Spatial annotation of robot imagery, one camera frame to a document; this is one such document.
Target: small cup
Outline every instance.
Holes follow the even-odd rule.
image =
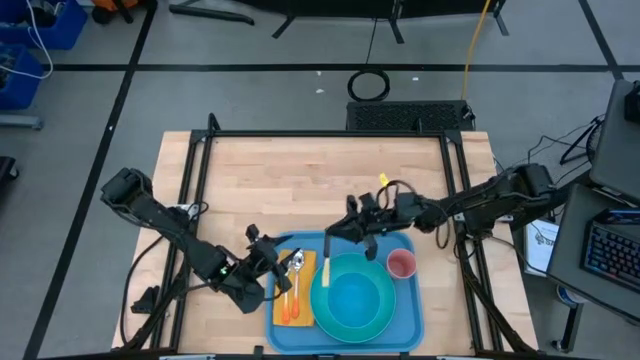
[[[408,279],[416,273],[416,257],[407,249],[395,249],[387,257],[387,271],[394,279]]]

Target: blue bin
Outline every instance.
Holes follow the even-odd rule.
[[[63,2],[65,6],[52,27],[38,28],[44,46],[47,49],[69,50],[73,48],[82,32],[82,27],[87,22],[87,13],[76,0],[47,0],[47,2],[53,5]],[[27,31],[26,26],[0,27],[0,42],[23,44],[31,48],[37,47]],[[31,30],[31,35],[37,40],[33,30]]]
[[[27,11],[26,0],[0,0],[0,22],[21,22]]]
[[[0,45],[0,54],[9,49],[15,64],[12,70],[36,76],[42,76],[44,71],[38,60],[29,54],[24,45]],[[40,79],[24,75],[10,74],[5,86],[0,88],[0,110],[26,109],[31,105],[33,97],[40,85]]]

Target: wooden tabletop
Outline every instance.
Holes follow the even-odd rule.
[[[188,148],[188,132],[167,132],[153,176],[154,196],[166,205],[178,198]],[[472,185],[495,175],[486,133],[463,133],[464,151]],[[455,149],[450,146],[456,188],[459,180]],[[196,156],[190,201],[193,201],[200,154]],[[210,208],[200,219],[198,237],[246,254],[247,225],[263,234],[292,230],[322,230],[344,216],[349,194],[380,188],[378,176],[402,179],[434,199],[447,196],[442,156],[437,139],[428,138],[216,138],[211,153],[204,200]],[[415,246],[424,310],[425,337],[412,355],[472,354],[471,334],[460,266],[452,253],[436,247],[434,234],[407,230]],[[496,225],[494,235],[511,241],[508,226]],[[158,234],[142,229],[135,256]],[[484,242],[496,305],[530,346],[537,348],[531,314],[515,252],[497,241]],[[159,285],[168,242],[163,241],[140,261],[132,276],[128,302],[140,298],[148,286]],[[191,284],[200,283],[195,277]],[[265,306],[243,315],[226,295],[202,289],[189,294],[180,340],[183,353],[252,353],[265,338]],[[484,346],[490,348],[486,313],[478,302]],[[168,344],[173,322],[170,308],[163,344]],[[131,338],[146,315],[125,316]],[[116,331],[114,346],[121,344]]]

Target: teal bowl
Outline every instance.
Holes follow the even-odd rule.
[[[382,334],[396,311],[396,290],[384,267],[362,254],[333,257],[328,288],[322,287],[323,269],[311,283],[311,310],[318,326],[345,343]]]

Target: yellow napkin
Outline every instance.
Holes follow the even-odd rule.
[[[287,255],[291,254],[291,250],[282,250],[279,255],[278,261],[284,259]],[[304,265],[299,272],[300,288],[298,289],[298,305],[300,308],[300,314],[296,319],[293,318],[293,297],[295,287],[295,270],[291,268],[289,271],[289,280],[294,287],[287,292],[289,297],[289,323],[285,324],[282,319],[282,313],[284,309],[284,297],[282,294],[274,301],[273,304],[273,325],[279,326],[313,326],[313,313],[311,312],[311,301],[309,299],[311,293],[311,281],[313,281],[313,275],[316,272],[316,253],[315,251],[304,250]],[[275,294],[278,294],[278,287],[276,286]]]

